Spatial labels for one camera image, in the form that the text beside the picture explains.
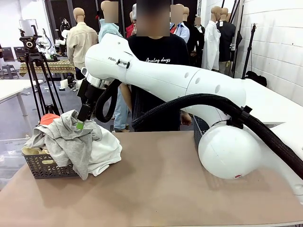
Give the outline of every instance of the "yellow tablecloth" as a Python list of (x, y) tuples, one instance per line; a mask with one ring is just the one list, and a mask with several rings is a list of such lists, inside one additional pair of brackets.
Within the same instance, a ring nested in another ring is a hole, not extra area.
[[(71, 64), (68, 60), (60, 60), (57, 62), (48, 62), (48, 66), (51, 70), (51, 73), (76, 74), (75, 66), (73, 64)], [(35, 64), (34, 64), (34, 67), (35, 67), (36, 73), (43, 73), (41, 67), (37, 67)], [(25, 62), (21, 63), (19, 73), (21, 76), (24, 76), (27, 73), (27, 65), (25, 64)]]

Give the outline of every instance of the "beige jacket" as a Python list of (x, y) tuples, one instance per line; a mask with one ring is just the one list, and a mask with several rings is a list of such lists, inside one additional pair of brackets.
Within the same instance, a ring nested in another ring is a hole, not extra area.
[(84, 22), (79, 22), (77, 26), (71, 28), (67, 36), (66, 48), (68, 59), (78, 69), (85, 67), (85, 54), (91, 46), (97, 43), (98, 35), (96, 31), (88, 27)]

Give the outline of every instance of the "gray plastic basket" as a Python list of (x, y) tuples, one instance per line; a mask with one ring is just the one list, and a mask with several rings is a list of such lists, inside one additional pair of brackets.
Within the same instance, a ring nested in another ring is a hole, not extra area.
[(194, 140), (196, 149), (198, 149), (199, 142), (207, 130), (209, 130), (208, 124), (201, 118), (194, 116)]
[(55, 162), (48, 164), (46, 161), (53, 161), (53, 158), (48, 154), (23, 155), (23, 157), (35, 179), (79, 176), (72, 169), (72, 164), (65, 167), (59, 167)]

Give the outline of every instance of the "black bag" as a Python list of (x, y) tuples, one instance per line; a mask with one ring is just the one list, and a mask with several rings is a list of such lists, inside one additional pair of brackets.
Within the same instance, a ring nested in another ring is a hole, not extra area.
[(259, 83), (260, 85), (263, 85), (267, 87), (267, 79), (263, 76), (258, 76), (255, 72), (253, 71), (248, 71), (246, 73), (247, 77), (245, 79), (252, 79), (253, 81)]

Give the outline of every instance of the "gray stool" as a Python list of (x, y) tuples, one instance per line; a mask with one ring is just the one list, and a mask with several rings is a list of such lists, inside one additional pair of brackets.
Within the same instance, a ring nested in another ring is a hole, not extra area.
[[(4, 70), (6, 70), (8, 72), (7, 75), (4, 75)], [(15, 70), (15, 67), (13, 65), (2, 66), (2, 75), (3, 75), (3, 78), (5, 76), (8, 76), (10, 79), (13, 79), (13, 76), (18, 76), (18, 78), (19, 78), (19, 75), (17, 74), (17, 71)]]

